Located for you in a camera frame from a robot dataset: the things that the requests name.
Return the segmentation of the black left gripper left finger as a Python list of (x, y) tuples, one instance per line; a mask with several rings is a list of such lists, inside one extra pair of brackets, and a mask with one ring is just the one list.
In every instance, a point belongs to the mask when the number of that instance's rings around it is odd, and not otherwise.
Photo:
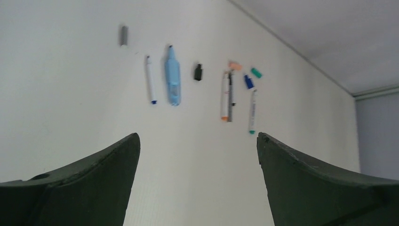
[(140, 156), (133, 133), (29, 180), (0, 185), (3, 226), (121, 226)]

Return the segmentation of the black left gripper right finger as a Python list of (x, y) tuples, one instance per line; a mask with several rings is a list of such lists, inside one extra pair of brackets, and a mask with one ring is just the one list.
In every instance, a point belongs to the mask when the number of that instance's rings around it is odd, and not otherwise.
[(262, 132), (257, 153), (275, 225), (398, 225), (397, 180), (339, 168)]

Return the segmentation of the blue pen cap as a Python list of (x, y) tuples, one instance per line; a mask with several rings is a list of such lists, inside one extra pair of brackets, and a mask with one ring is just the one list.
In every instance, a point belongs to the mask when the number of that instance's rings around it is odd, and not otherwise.
[(248, 74), (244, 74), (244, 82), (246, 84), (247, 89), (252, 89), (255, 87), (252, 82), (252, 79), (250, 78), (250, 76)]

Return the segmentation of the white pen blue end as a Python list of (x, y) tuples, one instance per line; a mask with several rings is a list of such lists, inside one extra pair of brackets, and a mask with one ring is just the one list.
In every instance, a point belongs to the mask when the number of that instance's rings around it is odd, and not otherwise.
[(147, 74), (147, 79), (148, 79), (150, 100), (151, 100), (152, 105), (156, 105), (157, 98), (156, 98), (156, 93), (155, 93), (154, 81), (153, 81), (153, 77), (152, 77), (152, 60), (149, 55), (146, 56), (145, 60), (146, 60), (146, 74)]

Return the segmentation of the white pen green end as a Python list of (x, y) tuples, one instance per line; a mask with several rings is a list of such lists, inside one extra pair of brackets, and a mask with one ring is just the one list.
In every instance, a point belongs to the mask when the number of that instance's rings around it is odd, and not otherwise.
[(254, 89), (251, 96), (251, 105), (250, 105), (250, 119), (249, 119), (249, 133), (251, 135), (255, 134), (255, 111), (256, 111), (256, 95), (257, 90)]

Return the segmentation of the black checkered pen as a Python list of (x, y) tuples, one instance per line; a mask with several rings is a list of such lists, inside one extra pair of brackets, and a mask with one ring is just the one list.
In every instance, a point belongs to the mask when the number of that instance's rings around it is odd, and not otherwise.
[(228, 119), (227, 122), (233, 122), (233, 107), (235, 103), (233, 100), (233, 70), (228, 72)]

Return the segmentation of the green pen cap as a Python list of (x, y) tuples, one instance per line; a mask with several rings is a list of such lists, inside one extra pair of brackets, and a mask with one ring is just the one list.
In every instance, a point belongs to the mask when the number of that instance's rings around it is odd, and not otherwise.
[(257, 78), (261, 78), (263, 76), (262, 73), (254, 67), (251, 68), (251, 73)]

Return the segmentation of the white pen orange end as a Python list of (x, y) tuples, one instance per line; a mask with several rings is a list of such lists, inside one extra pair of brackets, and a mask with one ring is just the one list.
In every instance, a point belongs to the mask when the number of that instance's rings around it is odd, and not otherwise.
[(222, 79), (222, 94), (221, 94), (221, 119), (228, 120), (228, 73), (223, 74)]

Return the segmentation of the light blue correction tape pen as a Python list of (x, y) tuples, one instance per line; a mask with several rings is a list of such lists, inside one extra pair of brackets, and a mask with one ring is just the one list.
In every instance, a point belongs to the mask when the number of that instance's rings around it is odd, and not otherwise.
[(169, 102), (172, 106), (179, 106), (181, 103), (180, 64), (176, 58), (173, 45), (168, 47), (165, 74)]

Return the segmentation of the black pen cap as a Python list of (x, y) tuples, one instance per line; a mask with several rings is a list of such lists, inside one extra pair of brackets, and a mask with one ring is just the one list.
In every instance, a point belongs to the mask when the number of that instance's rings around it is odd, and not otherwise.
[(202, 80), (202, 64), (197, 64), (194, 70), (194, 80), (196, 81)]

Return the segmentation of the grey pen cap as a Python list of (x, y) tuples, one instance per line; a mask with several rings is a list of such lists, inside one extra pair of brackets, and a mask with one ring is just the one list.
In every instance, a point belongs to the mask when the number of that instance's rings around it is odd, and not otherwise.
[(120, 28), (120, 46), (128, 45), (128, 26), (123, 25)]

